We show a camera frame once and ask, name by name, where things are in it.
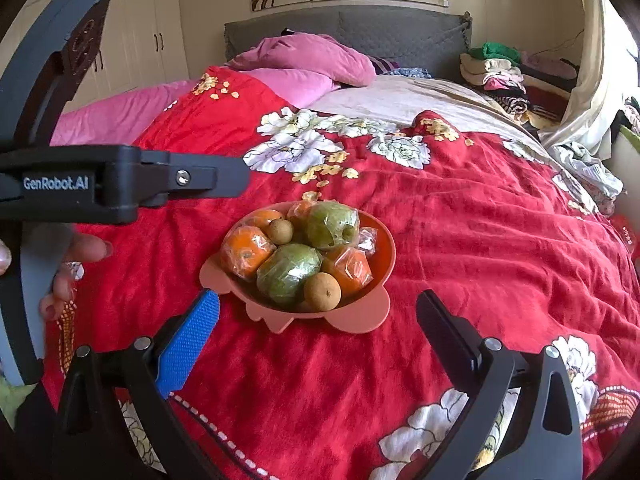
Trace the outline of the left hand painted nails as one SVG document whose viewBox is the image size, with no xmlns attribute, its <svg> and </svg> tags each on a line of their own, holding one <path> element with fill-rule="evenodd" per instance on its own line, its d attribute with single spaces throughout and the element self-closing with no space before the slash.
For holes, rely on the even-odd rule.
<svg viewBox="0 0 640 480">
<path fill-rule="evenodd" d="M 98 262 L 113 252 L 109 242 L 90 234 L 76 233 L 56 272 L 51 291 L 39 303 L 40 315 L 46 322 L 56 321 L 66 306 L 75 300 L 76 282 L 84 263 Z"/>
</svg>

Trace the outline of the green sleeve forearm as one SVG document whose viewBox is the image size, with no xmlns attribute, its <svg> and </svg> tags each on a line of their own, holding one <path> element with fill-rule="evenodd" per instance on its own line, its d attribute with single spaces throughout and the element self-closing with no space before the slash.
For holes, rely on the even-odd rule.
<svg viewBox="0 0 640 480">
<path fill-rule="evenodd" d="M 34 391 L 34 385 L 12 386 L 6 378 L 0 376 L 0 406 L 6 420 L 14 424 L 18 408 L 26 398 Z"/>
</svg>

